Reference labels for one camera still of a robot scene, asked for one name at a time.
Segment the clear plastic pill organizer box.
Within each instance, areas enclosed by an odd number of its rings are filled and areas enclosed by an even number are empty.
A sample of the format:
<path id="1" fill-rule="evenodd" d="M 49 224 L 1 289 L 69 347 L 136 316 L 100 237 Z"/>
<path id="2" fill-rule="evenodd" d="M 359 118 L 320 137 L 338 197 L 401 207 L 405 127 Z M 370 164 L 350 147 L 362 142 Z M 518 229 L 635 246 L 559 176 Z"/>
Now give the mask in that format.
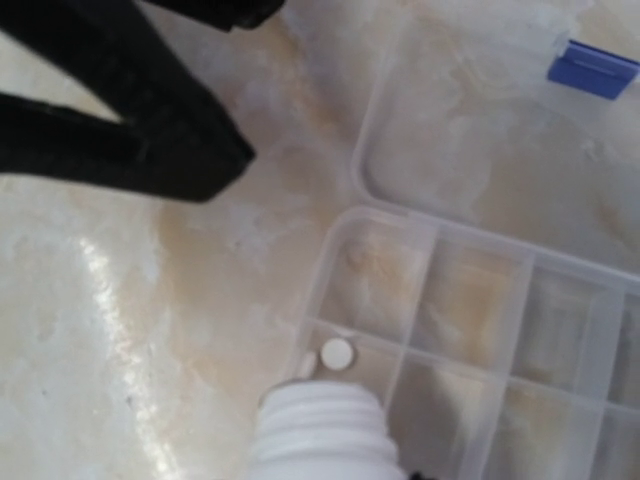
<path id="1" fill-rule="evenodd" d="M 416 479 L 639 475 L 635 1 L 400 1 L 291 377 L 361 384 Z M 326 369 L 345 338 L 356 359 Z"/>

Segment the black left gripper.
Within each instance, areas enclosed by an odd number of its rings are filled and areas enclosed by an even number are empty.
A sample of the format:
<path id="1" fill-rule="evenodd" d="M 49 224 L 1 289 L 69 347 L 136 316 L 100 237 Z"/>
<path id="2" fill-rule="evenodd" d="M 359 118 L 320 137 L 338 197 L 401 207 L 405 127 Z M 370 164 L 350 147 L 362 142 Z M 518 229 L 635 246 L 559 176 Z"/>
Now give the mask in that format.
<path id="1" fill-rule="evenodd" d="M 285 0 L 146 0 L 217 30 L 254 30 Z M 187 202 L 238 180 L 255 153 L 220 102 L 131 1 L 5 1 L 1 30 L 116 115 L 1 97 L 1 170 Z"/>

